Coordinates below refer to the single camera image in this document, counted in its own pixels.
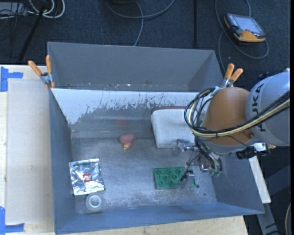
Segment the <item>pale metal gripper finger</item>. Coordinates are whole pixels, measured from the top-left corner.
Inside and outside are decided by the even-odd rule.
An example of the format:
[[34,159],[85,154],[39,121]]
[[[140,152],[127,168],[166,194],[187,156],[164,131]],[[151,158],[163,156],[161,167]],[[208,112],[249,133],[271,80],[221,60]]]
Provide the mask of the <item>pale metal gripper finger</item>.
[[189,140],[177,139],[176,145],[173,147],[172,154],[174,156],[179,156],[181,152],[188,152],[194,150],[194,145],[192,145]]
[[195,174],[192,169],[186,169],[178,181],[179,188],[191,188],[195,181]]

